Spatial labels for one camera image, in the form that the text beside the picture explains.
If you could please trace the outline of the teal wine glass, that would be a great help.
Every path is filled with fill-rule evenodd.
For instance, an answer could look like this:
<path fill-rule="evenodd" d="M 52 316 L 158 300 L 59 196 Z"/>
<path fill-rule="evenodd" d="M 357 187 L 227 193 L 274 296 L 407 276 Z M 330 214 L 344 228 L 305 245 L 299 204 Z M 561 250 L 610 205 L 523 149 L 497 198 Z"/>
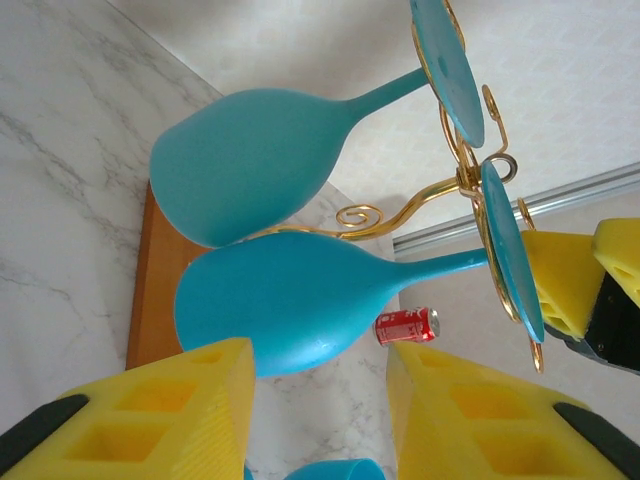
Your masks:
<path fill-rule="evenodd" d="M 152 147 L 154 199 L 188 240 L 221 247 L 288 219 L 323 187 L 352 129 L 429 86 L 466 143 L 481 147 L 478 88 L 448 0 L 410 0 L 418 69 L 348 100 L 282 88 L 243 90 L 162 133 Z"/>

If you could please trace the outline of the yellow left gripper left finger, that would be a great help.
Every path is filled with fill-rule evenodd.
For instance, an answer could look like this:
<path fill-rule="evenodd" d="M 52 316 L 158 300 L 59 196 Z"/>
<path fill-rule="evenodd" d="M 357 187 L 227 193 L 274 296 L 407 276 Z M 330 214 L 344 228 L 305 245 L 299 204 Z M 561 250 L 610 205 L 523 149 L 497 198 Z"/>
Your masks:
<path fill-rule="evenodd" d="M 0 435 L 0 480 L 245 480 L 254 389 L 247 338 L 76 387 Z"/>

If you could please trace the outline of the red soda can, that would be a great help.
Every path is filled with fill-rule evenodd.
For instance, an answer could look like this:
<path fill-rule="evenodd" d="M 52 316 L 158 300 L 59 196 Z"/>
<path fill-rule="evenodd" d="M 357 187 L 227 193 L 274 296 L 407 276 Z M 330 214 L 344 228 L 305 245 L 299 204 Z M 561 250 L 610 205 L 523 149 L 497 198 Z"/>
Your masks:
<path fill-rule="evenodd" d="M 420 307 L 385 312 L 377 317 L 372 330 L 380 345 L 398 341 L 425 343 L 440 336 L 440 323 L 436 310 Z"/>

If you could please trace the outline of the blue wine glass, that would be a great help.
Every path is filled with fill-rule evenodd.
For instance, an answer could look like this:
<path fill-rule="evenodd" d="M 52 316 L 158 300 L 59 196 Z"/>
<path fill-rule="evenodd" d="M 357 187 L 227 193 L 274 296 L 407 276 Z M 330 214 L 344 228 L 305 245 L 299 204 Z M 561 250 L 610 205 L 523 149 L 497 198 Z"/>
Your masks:
<path fill-rule="evenodd" d="M 513 320 L 527 330 L 543 365 L 544 322 L 522 236 L 492 159 L 458 180 L 474 209 L 483 245 L 397 263 L 347 241 L 285 231 L 210 251 L 183 273 L 174 303 L 181 347 L 194 350 L 246 337 L 261 377 L 317 367 L 340 355 L 393 296 L 414 284 L 488 265 Z"/>
<path fill-rule="evenodd" d="M 282 480 L 386 480 L 386 477 L 376 462 L 362 458 L 310 463 Z"/>

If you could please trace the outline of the aluminium right frame post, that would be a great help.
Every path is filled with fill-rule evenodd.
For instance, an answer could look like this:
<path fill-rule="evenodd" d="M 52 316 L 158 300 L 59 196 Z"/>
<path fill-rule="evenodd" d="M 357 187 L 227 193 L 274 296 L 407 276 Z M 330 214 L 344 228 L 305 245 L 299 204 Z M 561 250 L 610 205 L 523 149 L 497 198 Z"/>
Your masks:
<path fill-rule="evenodd" d="M 640 161 L 525 198 L 534 219 L 640 191 Z M 477 232 L 473 215 L 450 220 L 393 240 L 397 259 L 457 241 Z"/>

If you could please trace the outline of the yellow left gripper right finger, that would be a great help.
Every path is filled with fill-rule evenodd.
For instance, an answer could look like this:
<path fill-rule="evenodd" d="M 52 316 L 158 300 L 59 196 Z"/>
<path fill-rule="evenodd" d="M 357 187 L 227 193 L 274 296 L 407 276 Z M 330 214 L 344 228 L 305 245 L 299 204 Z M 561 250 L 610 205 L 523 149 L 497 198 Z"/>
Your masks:
<path fill-rule="evenodd" d="M 586 404 L 426 345 L 388 350 L 398 480 L 640 480 L 640 445 Z"/>

